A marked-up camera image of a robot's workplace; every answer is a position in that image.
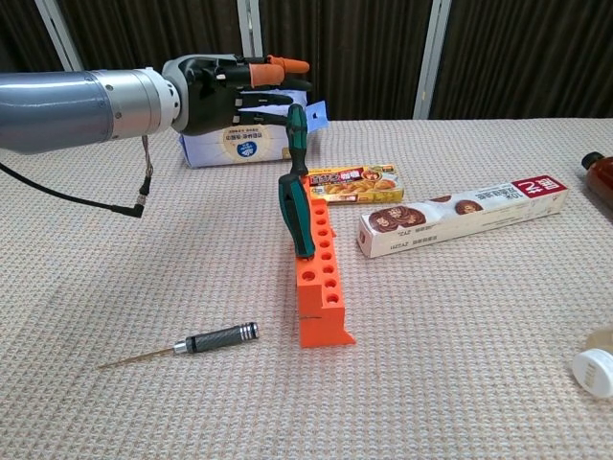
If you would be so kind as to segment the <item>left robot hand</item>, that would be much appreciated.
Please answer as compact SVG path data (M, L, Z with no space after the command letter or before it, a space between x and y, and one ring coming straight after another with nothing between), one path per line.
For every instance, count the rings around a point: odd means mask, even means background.
M164 64L162 76L178 92L180 108L172 127L184 135L202 135L236 125L282 125L285 116L272 106L295 103L312 85L303 75L304 60L267 55L193 54Z

